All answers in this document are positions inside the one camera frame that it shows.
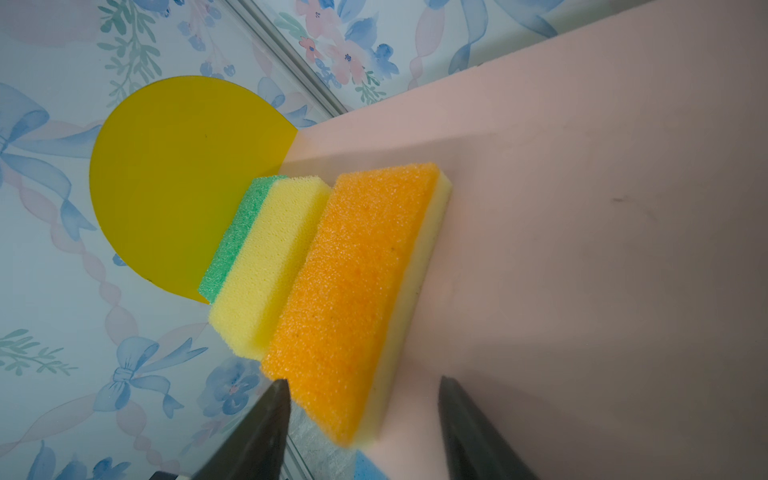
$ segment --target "pink surface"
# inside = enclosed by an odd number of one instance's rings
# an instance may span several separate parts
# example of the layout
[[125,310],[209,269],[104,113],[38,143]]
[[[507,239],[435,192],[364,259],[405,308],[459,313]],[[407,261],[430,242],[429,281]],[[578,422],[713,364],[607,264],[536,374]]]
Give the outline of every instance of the pink surface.
[[455,189],[380,440],[455,376],[542,478],[766,478],[768,5],[657,0],[299,133],[282,174]]

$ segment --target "yellow circle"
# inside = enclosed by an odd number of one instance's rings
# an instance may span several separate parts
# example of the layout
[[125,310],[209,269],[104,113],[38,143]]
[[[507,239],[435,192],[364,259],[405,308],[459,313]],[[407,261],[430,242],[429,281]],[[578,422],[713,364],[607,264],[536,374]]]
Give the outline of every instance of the yellow circle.
[[277,174],[296,128],[228,81],[176,77],[125,99],[91,157],[91,198],[114,250],[177,295],[197,292],[255,177]]

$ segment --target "yellow sponge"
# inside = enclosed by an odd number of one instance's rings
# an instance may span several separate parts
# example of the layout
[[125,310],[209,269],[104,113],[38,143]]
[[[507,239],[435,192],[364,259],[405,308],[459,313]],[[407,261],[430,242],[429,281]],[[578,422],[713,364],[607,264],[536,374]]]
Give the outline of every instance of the yellow sponge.
[[376,436],[450,192],[434,164],[336,181],[262,370],[337,445]]
[[209,314],[238,356],[264,356],[329,195],[318,177],[272,184]]

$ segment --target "blue flower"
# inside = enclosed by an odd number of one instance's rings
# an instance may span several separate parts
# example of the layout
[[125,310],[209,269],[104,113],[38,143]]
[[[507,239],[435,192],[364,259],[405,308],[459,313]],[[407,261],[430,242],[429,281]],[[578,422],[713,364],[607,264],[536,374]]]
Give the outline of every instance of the blue flower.
[[197,51],[205,51],[205,44],[203,43],[203,39],[200,38],[198,35],[192,35],[187,39],[188,42],[190,42],[190,45],[192,45],[192,48],[194,48]]
[[192,35],[189,22],[179,22],[179,25],[176,25],[176,28],[178,28],[181,34],[185,37]]
[[386,43],[382,43],[376,48],[376,51],[370,51],[369,53],[371,55],[373,72],[379,80],[382,78],[392,78],[393,74],[397,75],[400,73],[397,65],[389,61],[393,50]]
[[377,28],[376,21],[379,16],[374,15],[371,18],[363,18],[349,24],[344,34],[344,40],[354,41],[360,48],[367,49],[373,47],[376,41]]
[[218,8],[206,6],[206,10],[208,10],[208,14],[211,17],[215,18],[216,20],[221,20],[221,12]]
[[[118,463],[112,466],[112,457],[102,459],[93,469],[93,476],[88,480],[121,480],[125,478],[125,470],[131,466],[130,462]],[[40,441],[38,452],[32,466],[29,468],[27,480],[52,480],[56,469],[56,454],[45,442]],[[88,469],[83,462],[75,456],[59,473],[56,480],[85,480]]]
[[200,74],[204,77],[210,77],[214,74],[214,67],[209,61],[204,61],[200,64]]
[[123,471],[130,466],[130,462],[121,462],[113,467],[112,457],[104,458],[94,467],[92,480],[120,480],[125,478]]
[[315,65],[320,69],[319,72],[315,72],[315,75],[317,75],[328,88],[330,88],[331,84],[336,88],[341,88],[341,82],[336,80],[336,76],[331,73],[330,67],[326,67],[326,64],[319,58],[315,58]]
[[259,363],[232,357],[224,360],[205,380],[205,390],[197,399],[203,415],[235,415],[248,405],[248,392],[259,385]]

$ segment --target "blue bow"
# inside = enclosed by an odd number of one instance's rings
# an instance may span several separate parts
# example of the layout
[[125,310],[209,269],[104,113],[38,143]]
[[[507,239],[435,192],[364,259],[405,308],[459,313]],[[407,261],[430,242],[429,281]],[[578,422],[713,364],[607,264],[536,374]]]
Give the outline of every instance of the blue bow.
[[5,153],[8,146],[38,154],[60,157],[88,158],[101,126],[79,134],[51,140],[19,140],[29,132],[43,126],[51,116],[40,105],[6,84],[0,83],[0,158],[13,170],[40,185],[53,190],[61,197],[61,224],[73,240],[80,240],[80,229],[96,230],[80,211],[69,201],[72,183],[67,176],[46,161]]
[[112,381],[103,386],[96,394],[94,411],[115,412],[122,409],[131,399],[131,386],[134,386],[137,389],[154,390],[162,393],[164,395],[163,412],[169,419],[172,419],[174,410],[182,409],[184,406],[177,402],[174,397],[168,395],[170,389],[168,379],[159,375],[147,375],[138,378],[136,375],[184,363],[208,350],[207,347],[204,347],[190,351],[191,346],[192,339],[189,338],[182,346],[164,358],[145,365],[147,360],[160,348],[157,342],[140,336],[132,336],[123,340],[118,347],[119,367],[114,371]]

